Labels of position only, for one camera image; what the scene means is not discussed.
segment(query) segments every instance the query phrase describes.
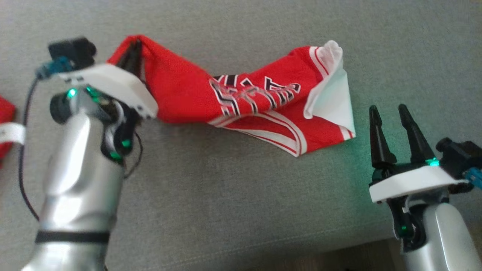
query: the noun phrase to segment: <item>white stripe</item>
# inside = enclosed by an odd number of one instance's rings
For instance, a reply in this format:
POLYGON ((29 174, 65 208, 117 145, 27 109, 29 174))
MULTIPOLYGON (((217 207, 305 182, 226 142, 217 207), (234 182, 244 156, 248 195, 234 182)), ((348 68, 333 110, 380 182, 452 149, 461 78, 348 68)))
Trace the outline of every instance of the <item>white stripe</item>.
POLYGON ((257 139, 260 139, 260 140, 263 140, 263 141, 265 141, 265 142, 268 142, 268 143, 270 143, 270 144, 272 144, 272 145, 274 145, 274 146, 276 146, 276 147, 278 147, 278 148, 280 148, 280 149, 282 149, 282 150, 290 153, 291 155, 293 155, 293 156, 295 156, 295 157, 298 157, 298 156, 299 156, 299 155, 297 155, 295 152, 293 152, 292 150, 290 150, 290 149, 288 149, 288 148, 285 148, 284 146, 278 145, 278 144, 276 144, 276 143, 274 143, 274 142, 272 142, 272 141, 266 140, 266 139, 264 139, 264 138, 261 138, 261 137, 255 136, 255 135, 252 135, 252 134, 250 134, 250 133, 248 133, 248 132, 241 132, 241 133, 247 134, 247 135, 249 135, 249 136, 256 137, 257 139))
POLYGON ((225 120, 227 120, 227 119, 229 119, 229 118, 232 118, 232 117, 231 117, 231 116, 221 115, 221 116, 213 119, 212 121, 208 122, 208 124, 216 126, 216 125, 218 125, 220 122, 223 122, 223 121, 225 121, 225 120))
POLYGON ((223 76, 224 76, 224 75, 220 75, 218 80, 216 80, 214 77, 213 77, 213 79, 214 79, 214 81, 216 81, 216 82, 218 82, 218 83, 221 83, 221 81, 222 81, 222 79, 223 79, 223 76))
POLYGON ((293 139, 291 139, 291 138, 289 138, 285 135, 281 135, 281 134, 278 134, 278 133, 265 131, 265 130, 236 129, 236 128, 226 128, 226 129, 239 131, 239 132, 246 132, 246 133, 249 133, 252 136, 261 136, 261 137, 264 137, 266 139, 271 139, 275 142, 283 144, 283 145, 287 146, 288 148, 297 149, 296 141, 294 141, 293 139))
POLYGON ((341 125, 339 125, 338 127, 340 127, 340 131, 341 131, 341 134, 343 135, 344 140, 351 139, 350 133, 348 132, 347 128, 345 128, 344 126, 341 126, 341 125))
POLYGON ((320 74, 323 76, 323 79, 325 79, 326 77, 326 72, 325 70, 323 69, 323 67, 321 66, 321 64, 318 62, 318 58, 316 57, 315 55, 315 51, 317 50, 318 47, 315 47, 315 46, 311 46, 309 48, 309 57, 311 57, 311 61, 313 61, 313 63, 315 64, 316 68, 318 68, 318 71, 320 72, 320 74))
POLYGON ((215 125, 215 126, 216 126, 216 127, 224 127, 224 126, 226 126, 226 125, 228 125, 228 124, 231 124, 231 123, 239 120, 240 118, 244 118, 244 117, 246 117, 246 116, 231 117, 230 119, 225 120, 224 122, 221 122, 221 123, 219 123, 218 125, 215 125))
POLYGON ((268 116, 268 115, 265 115, 265 114, 256 114, 255 115, 256 117, 260 117, 260 118, 264 118, 264 119, 267 119, 271 122, 274 122, 276 124, 279 124, 281 126, 284 126, 286 128, 288 128, 288 130, 290 130, 290 132, 293 134, 293 136, 295 137, 295 140, 296 140, 296 148, 294 148, 296 150, 296 157, 300 156, 301 155, 301 146, 300 146, 300 142, 299 142, 299 137, 296 136, 297 134, 295 133, 295 131, 286 123, 283 123, 271 116, 268 116))
POLYGON ((321 59, 321 56, 323 55, 321 53, 321 51, 324 49, 324 47, 318 47, 318 49, 316 49, 315 51, 315 57, 321 62, 323 63, 323 66, 320 64, 320 67, 321 67, 321 75, 323 76, 323 79, 325 79, 329 74, 326 73, 326 70, 328 70, 328 66, 326 65, 326 63, 321 59))
POLYGON ((245 85, 246 83, 248 83, 249 86, 254 86, 253 83, 249 80, 249 78, 245 78, 245 79, 241 82, 241 84, 242 84, 243 86, 246 86, 246 85, 245 85))
POLYGON ((300 139, 300 145, 301 145, 301 153, 300 154, 303 154, 307 151, 308 143, 306 142, 305 135, 300 130, 300 128, 298 128, 298 126, 296 124, 294 124, 291 120, 289 120, 285 116, 283 116, 283 115, 281 115, 281 114, 279 114, 278 112, 275 112, 275 111, 267 111, 267 112, 265 112, 265 114, 270 115, 274 118, 277 118, 281 121, 284 121, 286 124, 291 126, 291 128, 294 130, 294 132, 298 135, 298 137, 300 139))
POLYGON ((7 122, 0 125, 0 144, 4 142, 25 143, 25 126, 7 122))

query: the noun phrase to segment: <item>garment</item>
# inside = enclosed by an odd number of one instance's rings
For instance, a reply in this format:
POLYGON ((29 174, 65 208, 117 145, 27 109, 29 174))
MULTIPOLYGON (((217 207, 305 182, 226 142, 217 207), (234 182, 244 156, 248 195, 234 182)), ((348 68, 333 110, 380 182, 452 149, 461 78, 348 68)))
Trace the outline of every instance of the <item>garment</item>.
POLYGON ((207 122, 296 157, 355 136, 343 51, 334 41, 296 48, 252 73, 213 77, 145 36, 128 37, 108 62, 137 39, 165 122, 207 122))
MULTIPOLYGON (((15 106, 0 96, 0 124, 11 122, 15 113, 15 106)), ((0 144, 0 162, 12 147, 11 143, 0 144)))

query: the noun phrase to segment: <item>gray couch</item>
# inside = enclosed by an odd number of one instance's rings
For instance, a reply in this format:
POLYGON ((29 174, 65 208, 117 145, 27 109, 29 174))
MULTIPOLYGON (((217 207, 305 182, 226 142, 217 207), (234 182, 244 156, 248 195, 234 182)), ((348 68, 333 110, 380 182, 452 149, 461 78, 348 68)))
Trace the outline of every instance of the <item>gray couch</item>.
MULTIPOLYGON (((3 1, 0 95, 22 109, 34 69, 49 59, 46 44, 78 35, 92 40, 97 61, 105 61, 126 35, 143 33, 211 74, 253 71, 294 47, 337 41, 354 140, 294 158, 206 124, 156 120, 139 130, 145 154, 125 182, 110 269, 242 270, 391 236, 387 206, 371 203, 368 194, 370 105, 378 106, 400 161, 410 154, 399 103, 431 145, 445 136, 482 145, 481 10, 470 0, 3 1)), ((25 178, 37 210, 61 131, 48 104, 64 89, 59 80, 41 83, 34 97, 25 178)), ((20 197, 17 151, 0 170, 2 271, 27 261, 37 229, 20 197)), ((481 196, 453 197, 468 223, 482 220, 481 196)))

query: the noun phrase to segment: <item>green led light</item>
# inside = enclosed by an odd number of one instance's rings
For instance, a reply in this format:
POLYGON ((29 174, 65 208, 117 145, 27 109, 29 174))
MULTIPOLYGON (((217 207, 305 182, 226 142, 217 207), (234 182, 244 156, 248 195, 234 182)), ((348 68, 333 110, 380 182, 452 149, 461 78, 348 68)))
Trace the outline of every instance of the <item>green led light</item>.
POLYGON ((400 227, 400 230, 398 231, 398 235, 399 235, 400 237, 404 237, 404 236, 406 236, 408 233, 409 233, 409 232, 408 232, 407 226, 405 226, 405 225, 402 225, 402 226, 400 227))
POLYGON ((93 87, 85 87, 85 90, 89 93, 91 97, 98 97, 99 93, 93 87))
POLYGON ((130 146, 131 146, 131 141, 128 140, 128 139, 122 141, 122 146, 124 146, 124 147, 126 147, 126 148, 130 147, 130 146))
POLYGON ((116 153, 115 151, 111 151, 110 152, 110 156, 115 159, 115 160, 122 160, 122 156, 120 156, 118 153, 116 153))
POLYGON ((67 98, 72 98, 77 94, 77 90, 75 88, 71 88, 67 91, 67 98))
POLYGON ((429 166, 439 166, 440 165, 440 162, 437 160, 437 157, 425 160, 425 163, 427 163, 429 166))

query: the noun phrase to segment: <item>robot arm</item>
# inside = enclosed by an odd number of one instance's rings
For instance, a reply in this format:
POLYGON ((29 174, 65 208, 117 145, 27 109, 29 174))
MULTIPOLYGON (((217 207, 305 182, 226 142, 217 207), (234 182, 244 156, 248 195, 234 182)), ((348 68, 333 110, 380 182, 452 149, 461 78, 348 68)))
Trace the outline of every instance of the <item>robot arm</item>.
POLYGON ((482 168, 482 149, 472 142, 446 138, 437 144, 438 161, 405 105, 399 106, 407 130, 410 163, 397 163, 382 132, 375 106, 370 107, 370 143, 375 168, 370 196, 386 202, 393 232, 401 240, 402 255, 411 271, 482 270, 462 216, 449 204, 449 195, 474 188, 482 168))
POLYGON ((51 100, 52 118, 64 134, 44 179, 40 228, 24 271, 104 270, 123 159, 137 123, 157 115, 156 101, 138 78, 141 44, 131 45, 119 67, 86 61, 92 46, 85 38, 52 44, 54 63, 39 71, 49 77, 64 65, 60 70, 68 72, 59 76, 73 87, 51 100))

